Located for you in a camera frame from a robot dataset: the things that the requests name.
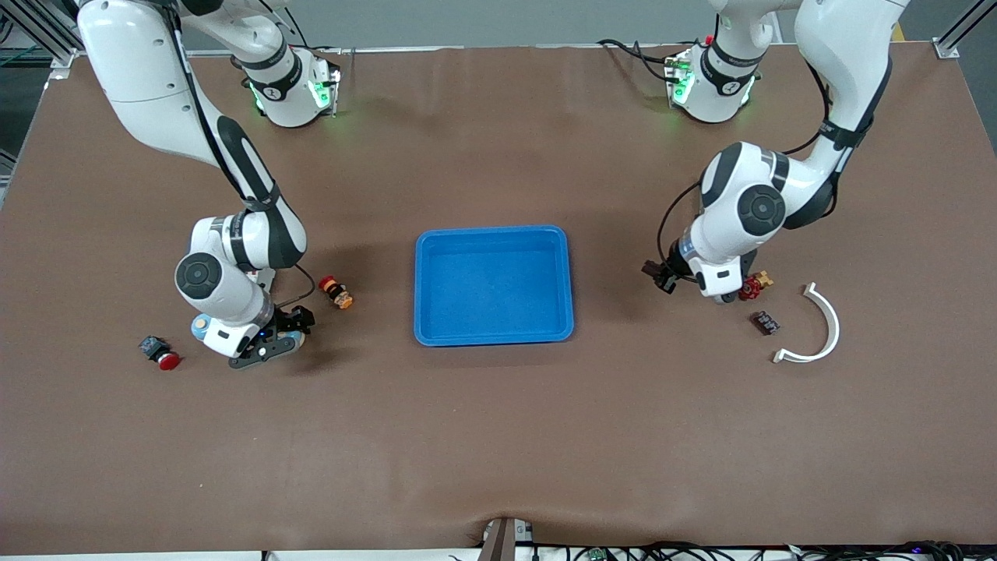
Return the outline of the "blue plastic tray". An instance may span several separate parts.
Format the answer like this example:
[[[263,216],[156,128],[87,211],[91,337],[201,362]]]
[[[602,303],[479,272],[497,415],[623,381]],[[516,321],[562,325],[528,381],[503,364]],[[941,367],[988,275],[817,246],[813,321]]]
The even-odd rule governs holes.
[[[425,231],[414,243],[413,303],[414,338],[428,348],[568,340],[569,239],[554,224]]]

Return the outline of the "brass valve red handwheel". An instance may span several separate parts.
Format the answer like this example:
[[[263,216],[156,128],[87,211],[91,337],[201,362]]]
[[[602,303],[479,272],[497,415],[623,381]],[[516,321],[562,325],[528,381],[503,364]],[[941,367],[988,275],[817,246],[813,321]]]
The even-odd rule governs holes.
[[[763,291],[771,288],[774,284],[775,281],[769,276],[768,271],[761,270],[758,273],[753,273],[750,277],[745,278],[741,290],[738,291],[738,299],[740,301],[754,301]]]

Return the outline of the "red mushroom push button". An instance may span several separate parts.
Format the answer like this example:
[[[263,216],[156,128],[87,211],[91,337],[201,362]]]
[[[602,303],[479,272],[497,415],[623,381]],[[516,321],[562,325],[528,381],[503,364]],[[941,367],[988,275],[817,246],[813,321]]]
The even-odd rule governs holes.
[[[161,372],[171,372],[181,364],[181,356],[165,340],[154,335],[143,338],[138,349],[147,359],[156,363]]]

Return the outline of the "white curved plastic clamp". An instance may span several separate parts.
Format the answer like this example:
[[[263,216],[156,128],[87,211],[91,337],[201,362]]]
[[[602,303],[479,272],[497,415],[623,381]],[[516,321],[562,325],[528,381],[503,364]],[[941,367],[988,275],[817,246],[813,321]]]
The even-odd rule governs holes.
[[[779,351],[775,352],[772,360],[770,360],[774,365],[781,362],[790,362],[795,365],[805,365],[805,363],[816,362],[826,358],[834,348],[837,347],[838,341],[841,335],[841,323],[840,317],[837,315],[837,310],[833,307],[832,302],[825,297],[825,295],[818,292],[818,287],[816,283],[808,283],[802,288],[802,295],[813,303],[820,310],[825,317],[826,322],[826,341],[820,351],[816,352],[814,355],[799,355],[795,352],[790,351],[790,349],[781,348]]]

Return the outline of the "red orange emergency stop switch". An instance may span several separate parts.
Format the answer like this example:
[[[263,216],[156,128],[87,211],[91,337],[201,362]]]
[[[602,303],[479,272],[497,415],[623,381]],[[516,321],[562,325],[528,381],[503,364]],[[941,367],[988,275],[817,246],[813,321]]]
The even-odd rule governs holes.
[[[317,287],[326,295],[331,305],[335,306],[335,309],[345,310],[353,305],[353,295],[348,291],[346,285],[340,283],[334,276],[321,278],[317,283]]]

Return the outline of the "aluminium frame profile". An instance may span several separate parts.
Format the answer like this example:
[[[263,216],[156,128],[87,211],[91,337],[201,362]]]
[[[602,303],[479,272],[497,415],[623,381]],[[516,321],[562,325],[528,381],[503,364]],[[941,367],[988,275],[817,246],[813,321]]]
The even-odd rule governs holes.
[[[70,68],[82,52],[77,0],[0,0],[0,69]]]
[[[939,59],[957,59],[958,45],[994,11],[997,0],[973,0],[940,37],[932,38]]]

